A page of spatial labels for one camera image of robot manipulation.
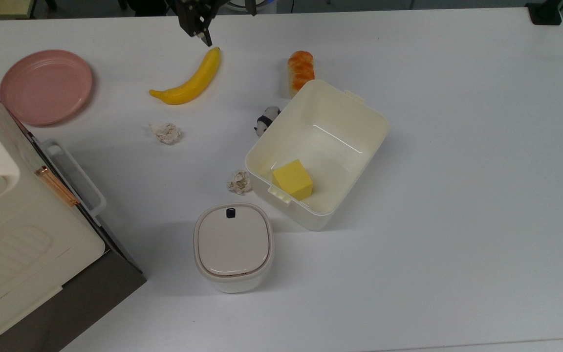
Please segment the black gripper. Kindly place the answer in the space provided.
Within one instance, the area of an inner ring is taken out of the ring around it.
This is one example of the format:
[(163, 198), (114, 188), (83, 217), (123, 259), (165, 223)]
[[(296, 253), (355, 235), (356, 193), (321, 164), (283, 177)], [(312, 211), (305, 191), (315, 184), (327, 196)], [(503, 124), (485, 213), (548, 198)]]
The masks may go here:
[(173, 11), (178, 17), (181, 29), (190, 37), (198, 35), (208, 47), (212, 47), (213, 44), (208, 27), (212, 19), (216, 17), (218, 10), (218, 0), (173, 1)]

